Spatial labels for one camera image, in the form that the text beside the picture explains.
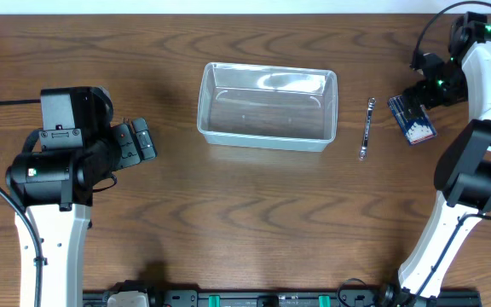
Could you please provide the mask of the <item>blue precision screwdriver set case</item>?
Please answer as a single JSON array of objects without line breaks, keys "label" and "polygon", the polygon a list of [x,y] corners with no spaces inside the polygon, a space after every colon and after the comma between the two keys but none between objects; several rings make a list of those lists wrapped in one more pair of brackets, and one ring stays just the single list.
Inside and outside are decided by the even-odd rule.
[{"label": "blue precision screwdriver set case", "polygon": [[415,115],[407,116],[409,110],[405,108],[403,96],[394,96],[388,100],[388,107],[410,146],[437,136],[436,129],[423,105],[419,106],[419,111]]}]

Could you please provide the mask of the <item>silver ring wrench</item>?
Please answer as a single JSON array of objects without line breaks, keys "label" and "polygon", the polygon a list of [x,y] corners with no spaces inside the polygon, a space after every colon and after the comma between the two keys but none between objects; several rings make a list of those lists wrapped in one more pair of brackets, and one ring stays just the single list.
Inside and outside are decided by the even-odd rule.
[{"label": "silver ring wrench", "polygon": [[367,114],[366,114],[366,122],[364,127],[364,134],[361,140],[361,149],[359,152],[359,159],[364,160],[367,156],[368,149],[368,140],[370,135],[370,128],[373,117],[373,110],[376,106],[376,99],[374,97],[369,97],[367,100]]}]

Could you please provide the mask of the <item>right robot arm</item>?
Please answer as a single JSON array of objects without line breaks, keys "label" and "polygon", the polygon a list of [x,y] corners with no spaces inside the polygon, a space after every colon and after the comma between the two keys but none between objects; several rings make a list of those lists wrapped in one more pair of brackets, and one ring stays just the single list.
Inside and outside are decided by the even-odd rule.
[{"label": "right robot arm", "polygon": [[429,109],[465,101],[469,122],[436,165],[436,201],[428,223],[377,306],[479,306],[474,290],[444,290],[442,280],[468,234],[491,221],[491,23],[467,12],[451,25],[448,61],[415,49],[411,68],[423,80],[389,99],[388,107],[409,144],[436,132]]}]

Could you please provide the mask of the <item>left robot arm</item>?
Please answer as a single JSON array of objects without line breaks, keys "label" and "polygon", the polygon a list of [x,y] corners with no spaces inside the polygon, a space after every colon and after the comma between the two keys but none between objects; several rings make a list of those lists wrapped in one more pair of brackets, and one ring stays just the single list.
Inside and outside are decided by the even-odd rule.
[{"label": "left robot arm", "polygon": [[20,243],[20,305],[80,306],[97,183],[157,156],[143,118],[112,125],[102,87],[45,89],[43,126],[6,172]]}]

